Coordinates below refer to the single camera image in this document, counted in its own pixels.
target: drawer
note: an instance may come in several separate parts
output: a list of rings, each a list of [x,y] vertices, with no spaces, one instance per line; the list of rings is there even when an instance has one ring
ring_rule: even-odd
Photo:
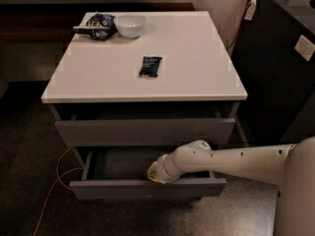
[[[226,183],[213,172],[185,174],[170,184],[147,179],[150,165],[175,147],[94,147],[82,181],[70,187],[78,199],[164,199],[219,196]]]
[[[68,147],[166,146],[205,140],[226,144],[233,118],[72,120],[55,126]]]

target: small black packet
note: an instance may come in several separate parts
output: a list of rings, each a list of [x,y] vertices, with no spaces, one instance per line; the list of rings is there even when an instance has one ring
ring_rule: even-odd
[[[139,75],[147,75],[149,77],[158,77],[158,66],[161,57],[144,57],[143,66]]]
[[[72,32],[89,35],[94,40],[105,41],[117,33],[114,19],[112,15],[98,13],[92,16],[84,27],[73,27]]]

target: table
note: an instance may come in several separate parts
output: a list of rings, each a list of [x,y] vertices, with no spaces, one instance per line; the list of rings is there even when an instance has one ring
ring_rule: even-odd
[[[217,195],[224,180],[212,173],[162,187],[129,171],[131,159],[143,172],[183,143],[226,144],[239,101],[247,97],[208,12],[138,14],[147,22],[137,39],[75,35],[42,95],[64,142],[86,166],[84,181],[71,186],[81,199],[117,198],[117,185],[131,187],[128,198]],[[162,57],[158,77],[139,77],[143,57],[152,55]]]

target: floor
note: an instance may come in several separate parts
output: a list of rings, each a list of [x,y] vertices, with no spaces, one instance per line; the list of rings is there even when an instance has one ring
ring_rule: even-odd
[[[0,235],[32,235],[66,149],[45,83],[10,84],[0,100]],[[236,132],[229,145],[241,146]],[[68,154],[61,171],[78,166]],[[277,187],[224,176],[220,197],[173,201],[79,201],[54,188],[37,235],[272,236]],[[71,173],[65,181],[78,180]]]

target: bowl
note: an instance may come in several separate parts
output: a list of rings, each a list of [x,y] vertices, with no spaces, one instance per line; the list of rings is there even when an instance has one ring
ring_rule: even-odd
[[[146,18],[141,15],[121,15],[114,19],[118,32],[127,38],[137,38],[144,30]]]

